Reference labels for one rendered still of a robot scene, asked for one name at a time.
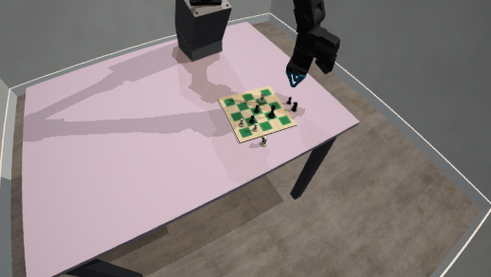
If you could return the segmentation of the green and cream chessboard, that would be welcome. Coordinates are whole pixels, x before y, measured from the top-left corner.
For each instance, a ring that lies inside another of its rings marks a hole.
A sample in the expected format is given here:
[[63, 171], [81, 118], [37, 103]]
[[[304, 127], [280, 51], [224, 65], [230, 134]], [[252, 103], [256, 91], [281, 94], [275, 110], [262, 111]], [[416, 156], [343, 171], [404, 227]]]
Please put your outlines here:
[[[264, 103], [260, 103], [259, 99], [263, 92]], [[223, 97], [218, 100], [240, 143], [297, 126], [270, 85]], [[254, 112], [257, 104], [259, 105], [259, 113]], [[271, 105], [276, 105], [274, 119], [268, 117], [268, 114], [271, 112]], [[254, 116], [255, 122], [249, 123], [252, 115]], [[244, 120], [243, 127], [239, 126], [240, 119]], [[253, 131], [255, 123], [258, 124], [257, 132]]]

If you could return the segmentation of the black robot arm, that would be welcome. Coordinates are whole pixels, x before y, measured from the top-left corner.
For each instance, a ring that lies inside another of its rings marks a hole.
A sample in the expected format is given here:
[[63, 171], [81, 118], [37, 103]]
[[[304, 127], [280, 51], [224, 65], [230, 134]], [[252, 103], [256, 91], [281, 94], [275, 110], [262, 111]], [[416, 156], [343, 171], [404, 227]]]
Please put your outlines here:
[[[323, 0], [293, 0], [293, 2], [298, 33], [295, 46], [303, 51], [313, 50], [310, 53], [300, 54], [298, 66], [308, 70], [310, 62], [316, 58], [316, 65], [324, 74], [331, 72], [336, 61], [340, 39], [326, 28], [320, 27], [320, 22], [325, 18]], [[220, 6], [222, 0], [190, 0], [190, 3], [192, 6]]]

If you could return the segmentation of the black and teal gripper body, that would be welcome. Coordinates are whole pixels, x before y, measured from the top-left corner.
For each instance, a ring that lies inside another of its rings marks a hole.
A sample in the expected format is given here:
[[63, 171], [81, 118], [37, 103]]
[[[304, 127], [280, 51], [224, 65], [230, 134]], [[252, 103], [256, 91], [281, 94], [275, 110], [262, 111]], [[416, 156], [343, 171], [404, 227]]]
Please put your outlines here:
[[305, 69], [305, 68], [302, 68], [302, 67], [299, 67], [298, 64], [299, 64], [299, 60], [300, 60], [300, 54], [301, 53], [310, 53], [312, 52], [313, 50], [311, 51], [303, 51], [303, 50], [300, 50], [298, 48], [294, 48], [294, 52], [293, 52], [293, 56], [291, 57], [290, 61], [288, 62], [287, 66], [286, 66], [286, 71], [288, 72], [291, 72], [291, 73], [294, 73], [294, 74], [301, 74], [301, 75], [306, 75], [308, 70]]

